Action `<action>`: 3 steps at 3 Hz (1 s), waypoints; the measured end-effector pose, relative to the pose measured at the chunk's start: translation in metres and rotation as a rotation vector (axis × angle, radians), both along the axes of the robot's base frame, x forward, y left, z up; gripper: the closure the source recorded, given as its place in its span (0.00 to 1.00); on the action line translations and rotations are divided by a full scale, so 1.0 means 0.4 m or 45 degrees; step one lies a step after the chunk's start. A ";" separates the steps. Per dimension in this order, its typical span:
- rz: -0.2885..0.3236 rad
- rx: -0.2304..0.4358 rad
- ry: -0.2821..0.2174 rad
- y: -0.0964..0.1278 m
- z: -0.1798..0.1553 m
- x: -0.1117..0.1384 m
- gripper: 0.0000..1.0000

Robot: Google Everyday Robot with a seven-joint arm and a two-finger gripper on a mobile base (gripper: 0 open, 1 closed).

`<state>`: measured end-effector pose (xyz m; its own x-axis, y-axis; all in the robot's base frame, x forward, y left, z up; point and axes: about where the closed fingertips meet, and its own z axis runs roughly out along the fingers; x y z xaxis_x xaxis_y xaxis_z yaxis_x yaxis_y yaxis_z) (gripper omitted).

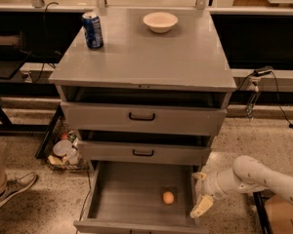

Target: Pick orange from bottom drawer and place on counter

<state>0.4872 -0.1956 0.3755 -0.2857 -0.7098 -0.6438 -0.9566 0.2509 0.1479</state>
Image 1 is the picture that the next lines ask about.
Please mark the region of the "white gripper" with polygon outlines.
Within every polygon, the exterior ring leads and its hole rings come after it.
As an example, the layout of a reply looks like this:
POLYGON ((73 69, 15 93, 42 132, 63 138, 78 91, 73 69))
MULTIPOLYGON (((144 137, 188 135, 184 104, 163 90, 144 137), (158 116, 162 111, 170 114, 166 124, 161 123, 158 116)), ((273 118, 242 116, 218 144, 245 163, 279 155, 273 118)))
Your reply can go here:
POLYGON ((196 180, 203 180, 203 191, 206 194, 197 200, 196 205, 189 214, 192 218, 198 218, 213 206, 214 200, 223 199, 225 192, 219 185, 217 173, 193 173, 192 177, 196 180))

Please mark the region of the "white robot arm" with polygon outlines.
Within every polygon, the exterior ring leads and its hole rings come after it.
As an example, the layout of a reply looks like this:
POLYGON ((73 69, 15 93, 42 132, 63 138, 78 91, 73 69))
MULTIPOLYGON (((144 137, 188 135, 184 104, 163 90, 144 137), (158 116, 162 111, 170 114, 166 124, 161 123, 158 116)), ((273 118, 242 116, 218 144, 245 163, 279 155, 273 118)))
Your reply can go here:
POLYGON ((293 176, 274 171, 251 156, 238 156, 226 170, 209 174, 197 172, 192 177, 196 180, 196 203, 189 214, 191 218, 201 217, 216 201, 234 193, 265 189, 293 205, 293 176))

